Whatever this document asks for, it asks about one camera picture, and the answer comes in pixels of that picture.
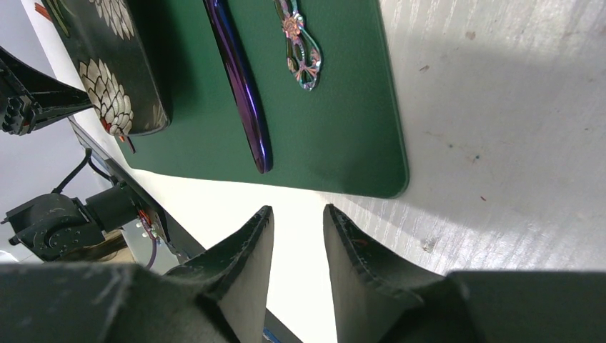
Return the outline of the orange plastic fork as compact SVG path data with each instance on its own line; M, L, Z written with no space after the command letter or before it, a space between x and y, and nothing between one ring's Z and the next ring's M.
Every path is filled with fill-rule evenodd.
M35 3L34 3L34 10L35 10L35 11L36 11L38 14L40 14L41 16L43 16L45 19L47 19L48 21L52 21L52 19L51 19L50 15L49 15L49 13L48 13L48 11L47 11L47 10L46 10L46 8L45 8L43 5L41 5L40 3L38 3L38 2L35 2Z

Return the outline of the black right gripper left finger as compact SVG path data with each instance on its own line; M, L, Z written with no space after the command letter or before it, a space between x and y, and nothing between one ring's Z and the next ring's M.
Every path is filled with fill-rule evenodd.
M138 264L1 266L3 342L260 342L270 206L166 274Z

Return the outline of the black floral square plate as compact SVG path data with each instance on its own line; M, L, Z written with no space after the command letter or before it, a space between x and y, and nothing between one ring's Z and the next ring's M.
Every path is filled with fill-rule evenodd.
M125 1L44 1L105 132L141 136L170 118Z

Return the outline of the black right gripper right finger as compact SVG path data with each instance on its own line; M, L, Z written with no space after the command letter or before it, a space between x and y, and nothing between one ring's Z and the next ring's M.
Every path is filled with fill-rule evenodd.
M413 264L324 208L339 342L603 342L602 272L451 272Z

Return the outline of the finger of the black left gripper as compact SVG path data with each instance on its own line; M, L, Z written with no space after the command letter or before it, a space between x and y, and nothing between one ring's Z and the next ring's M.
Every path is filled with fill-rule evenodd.
M23 136L93 105L86 92L64 84L1 49L1 130Z

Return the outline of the gold copper spoon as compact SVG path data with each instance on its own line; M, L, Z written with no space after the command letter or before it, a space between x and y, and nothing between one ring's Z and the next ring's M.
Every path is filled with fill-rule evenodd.
M275 0L274 5L285 35L288 70L304 90L312 91L322 68L321 49L308 32L297 1Z

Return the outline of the blue plastic knife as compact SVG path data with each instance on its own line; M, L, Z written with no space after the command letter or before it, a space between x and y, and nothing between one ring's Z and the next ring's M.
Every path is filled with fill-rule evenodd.
M262 101L228 3L204 0L204 8L219 49L237 111L257 171L266 174L273 167L272 145Z

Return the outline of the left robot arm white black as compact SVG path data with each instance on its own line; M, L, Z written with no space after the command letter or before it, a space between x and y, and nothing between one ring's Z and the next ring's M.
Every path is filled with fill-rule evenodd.
M23 136L91 108L81 90L31 68L1 50L1 130ZM48 194L8 211L4 219L15 234L12 245L23 244L45 262L63 259L75 249L92 247L139 216L139 197L125 182L110 177L113 187L85 202L62 192L86 166L93 167L92 150Z

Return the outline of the green placemat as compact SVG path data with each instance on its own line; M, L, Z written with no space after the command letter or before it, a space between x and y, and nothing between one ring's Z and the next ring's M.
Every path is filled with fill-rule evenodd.
M304 90L287 68L273 1L229 1L267 118L273 167L257 171L201 1L130 1L170 126L134 138L130 167L193 179L249 182L366 197L409 183L397 95L377 1L300 1L322 53Z

